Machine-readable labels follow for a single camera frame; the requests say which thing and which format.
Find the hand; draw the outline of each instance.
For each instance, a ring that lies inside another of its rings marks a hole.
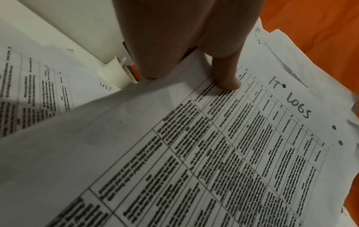
[[[140,74],[168,75],[186,51],[213,57],[212,76],[240,88],[237,63],[264,0],[113,0],[122,34]]]

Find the orange bedsheet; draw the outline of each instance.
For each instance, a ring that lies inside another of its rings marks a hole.
[[[261,19],[264,29],[286,33],[314,64],[359,94],[358,0],[267,0]],[[359,226],[359,176],[345,206]]]

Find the orange fabric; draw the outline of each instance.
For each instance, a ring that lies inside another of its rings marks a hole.
[[[314,64],[359,94],[358,0],[267,0],[261,19],[264,29],[286,33]],[[345,206],[359,226],[359,175]]]

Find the handwritten title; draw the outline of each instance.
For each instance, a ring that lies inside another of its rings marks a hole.
[[[275,89],[277,87],[277,85],[281,85],[281,87],[285,87],[283,86],[283,84],[281,84],[278,80],[275,80],[276,77],[273,77],[270,82],[268,83],[268,85],[270,85],[273,81],[273,88]],[[309,118],[309,113],[311,113],[311,110],[305,110],[304,109],[304,103],[300,103],[297,99],[292,98],[293,93],[290,92],[288,97],[287,97],[287,102],[289,102],[290,104],[292,104],[292,106],[298,107],[298,111],[299,113],[303,114],[303,117],[305,117],[306,119]]]

